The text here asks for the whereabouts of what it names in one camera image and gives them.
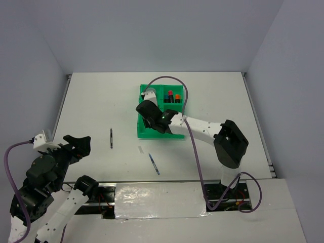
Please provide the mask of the blue-capped black highlighter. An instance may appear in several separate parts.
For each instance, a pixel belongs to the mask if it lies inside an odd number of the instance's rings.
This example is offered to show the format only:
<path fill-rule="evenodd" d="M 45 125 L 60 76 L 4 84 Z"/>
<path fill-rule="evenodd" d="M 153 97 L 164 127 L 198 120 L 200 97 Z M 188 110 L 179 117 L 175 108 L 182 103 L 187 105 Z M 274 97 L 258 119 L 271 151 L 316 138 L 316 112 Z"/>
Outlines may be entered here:
<path fill-rule="evenodd" d="M 169 102 L 170 102 L 170 100 L 169 100 L 169 96 L 168 96 L 168 95 L 165 95 L 165 96 L 164 96 L 164 102 L 165 102 L 165 103 L 169 103 Z"/>

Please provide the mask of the orange-capped black highlighter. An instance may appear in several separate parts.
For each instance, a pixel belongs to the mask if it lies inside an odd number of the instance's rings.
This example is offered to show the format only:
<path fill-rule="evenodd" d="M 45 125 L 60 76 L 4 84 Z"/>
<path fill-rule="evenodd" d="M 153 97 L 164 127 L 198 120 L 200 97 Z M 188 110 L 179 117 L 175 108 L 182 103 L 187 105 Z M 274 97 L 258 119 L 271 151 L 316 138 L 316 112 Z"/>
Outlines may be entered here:
<path fill-rule="evenodd" d="M 175 103 L 181 103 L 181 95 L 179 94 L 175 95 Z"/>

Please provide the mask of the purple pen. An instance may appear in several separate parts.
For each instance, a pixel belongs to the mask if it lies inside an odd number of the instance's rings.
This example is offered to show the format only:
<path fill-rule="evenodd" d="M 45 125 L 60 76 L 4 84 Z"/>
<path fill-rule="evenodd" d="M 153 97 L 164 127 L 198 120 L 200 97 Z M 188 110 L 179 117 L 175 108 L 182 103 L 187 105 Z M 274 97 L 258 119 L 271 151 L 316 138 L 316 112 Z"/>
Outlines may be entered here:
<path fill-rule="evenodd" d="M 110 148 L 113 149 L 113 130 L 110 128 Z"/>

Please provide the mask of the clear pen cap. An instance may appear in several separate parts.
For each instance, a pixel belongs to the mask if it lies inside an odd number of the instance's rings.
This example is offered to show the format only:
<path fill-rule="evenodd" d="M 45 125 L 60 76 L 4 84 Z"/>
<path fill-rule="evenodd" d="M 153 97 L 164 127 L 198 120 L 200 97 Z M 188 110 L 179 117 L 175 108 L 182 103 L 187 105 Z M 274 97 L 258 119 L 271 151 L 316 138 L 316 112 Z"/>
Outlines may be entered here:
<path fill-rule="evenodd" d="M 143 149 L 142 149 L 142 147 L 141 147 L 141 146 L 138 146 L 138 149 L 139 149 L 139 151 L 140 151 L 140 153 L 141 153 L 141 154 L 143 154 L 143 153 L 144 153 L 144 151 L 143 151 Z"/>

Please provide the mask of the blue pen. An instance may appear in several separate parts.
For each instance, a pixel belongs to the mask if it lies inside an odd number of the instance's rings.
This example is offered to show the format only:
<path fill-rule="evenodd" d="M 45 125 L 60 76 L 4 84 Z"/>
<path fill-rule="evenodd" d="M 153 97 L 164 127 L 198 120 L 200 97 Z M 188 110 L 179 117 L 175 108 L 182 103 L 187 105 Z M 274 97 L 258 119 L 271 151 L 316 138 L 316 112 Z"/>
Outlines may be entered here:
<path fill-rule="evenodd" d="M 153 165 L 153 167 L 154 167 L 156 173 L 157 173 L 158 175 L 160 175 L 160 172 L 159 172 L 159 170 L 158 170 L 158 168 L 157 168 L 157 166 L 156 166 L 156 164 L 155 164 L 155 161 L 154 161 L 152 155 L 149 153 L 148 156 L 149 156 L 149 158 L 150 158 L 150 161 L 151 161 L 151 163 L 152 163 L 152 165 Z"/>

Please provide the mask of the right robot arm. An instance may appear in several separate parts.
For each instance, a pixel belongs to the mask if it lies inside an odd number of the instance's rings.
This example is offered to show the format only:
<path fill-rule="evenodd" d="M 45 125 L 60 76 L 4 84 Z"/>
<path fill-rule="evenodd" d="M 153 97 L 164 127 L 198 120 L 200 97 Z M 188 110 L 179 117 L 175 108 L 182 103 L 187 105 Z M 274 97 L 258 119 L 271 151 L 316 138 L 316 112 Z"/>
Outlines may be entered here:
<path fill-rule="evenodd" d="M 235 122 L 212 123 L 183 115 L 175 110 L 162 112 L 152 101 L 141 102 L 136 111 L 147 128 L 162 134 L 192 135 L 194 139 L 214 146 L 218 161 L 222 164 L 220 192 L 232 198 L 238 191 L 237 175 L 249 142 Z"/>

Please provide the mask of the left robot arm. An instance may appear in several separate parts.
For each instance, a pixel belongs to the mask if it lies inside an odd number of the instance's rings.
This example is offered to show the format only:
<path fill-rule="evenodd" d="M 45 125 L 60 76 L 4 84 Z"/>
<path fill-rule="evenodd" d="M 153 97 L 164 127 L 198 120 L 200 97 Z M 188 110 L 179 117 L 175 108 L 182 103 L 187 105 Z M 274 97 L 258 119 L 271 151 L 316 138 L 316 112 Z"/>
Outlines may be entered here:
<path fill-rule="evenodd" d="M 66 144 L 54 144 L 46 134 L 10 146 L 4 155 L 7 178 L 14 191 L 10 214 L 9 242 L 57 242 L 62 240 L 67 223 L 86 202 L 99 196 L 99 183 L 83 175 L 77 179 L 67 198 L 54 215 L 41 225 L 48 207 L 54 201 L 53 193 L 62 189 L 70 165 L 79 162 L 91 152 L 91 137 L 63 137 Z M 26 171 L 21 188 L 17 188 L 9 169 L 9 153 L 18 146 L 31 144 L 40 153 Z"/>

